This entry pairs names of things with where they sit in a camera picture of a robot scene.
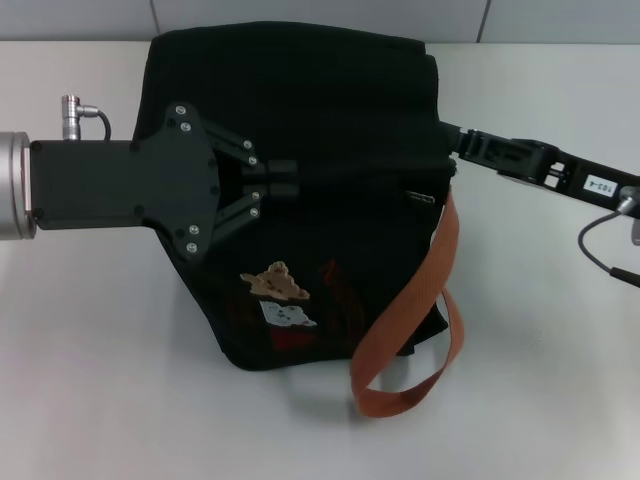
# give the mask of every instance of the label sticker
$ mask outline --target label sticker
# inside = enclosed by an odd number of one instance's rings
[[[317,325],[313,320],[302,311],[297,305],[281,306],[274,302],[260,301],[262,313],[267,323],[276,327],[290,327],[292,325],[301,325],[303,327],[315,327]]]
[[[582,188],[589,190],[590,192],[599,193],[606,197],[613,197],[616,193],[616,188],[618,188],[618,184],[611,180],[596,177],[595,175],[589,175],[587,177],[587,181],[584,183],[584,187]]]

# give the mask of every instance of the black fabric bag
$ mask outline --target black fabric bag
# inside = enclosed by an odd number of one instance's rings
[[[251,139],[261,159],[298,163],[298,201],[265,198],[260,220],[198,268],[160,236],[231,362],[264,370],[353,354],[424,259],[447,198],[455,165],[437,94],[435,60],[413,40],[267,22],[152,42],[136,139],[183,101]],[[242,186],[218,160],[224,205]],[[275,262],[308,300],[250,293],[240,276]],[[400,354],[446,326],[434,307]]]

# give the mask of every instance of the embroidered patch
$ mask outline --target embroidered patch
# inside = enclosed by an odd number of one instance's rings
[[[254,295],[277,300],[309,300],[310,297],[309,292],[296,285],[284,262],[275,262],[259,275],[243,273],[240,278],[251,284],[251,293]]]
[[[274,302],[260,301],[262,313],[267,323],[276,327],[290,327],[292,325],[301,325],[303,327],[315,327],[317,325],[313,320],[302,311],[297,305],[281,306]]]

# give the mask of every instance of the orange strap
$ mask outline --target orange strap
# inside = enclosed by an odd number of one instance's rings
[[[458,213],[451,193],[429,253],[409,283],[371,326],[353,354],[351,390],[358,410],[368,417],[390,417],[416,406],[458,355],[464,343],[460,311],[445,288],[458,245]],[[449,311],[451,344],[440,370],[404,392],[371,390],[369,385],[388,366],[420,326],[442,293]]]

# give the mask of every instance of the table surface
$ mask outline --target table surface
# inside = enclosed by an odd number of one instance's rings
[[[75,93],[130,138],[146,43],[0,43],[0,131],[60,138]],[[640,47],[429,45],[441,118],[640,174]],[[84,122],[85,138],[101,136]],[[370,421],[347,362],[233,367],[145,229],[0,244],[0,476],[11,480],[637,479],[640,290],[576,237],[601,209],[460,164],[450,287],[467,343],[427,400]],[[590,234],[640,271],[631,220]],[[448,338],[382,375],[415,383]]]

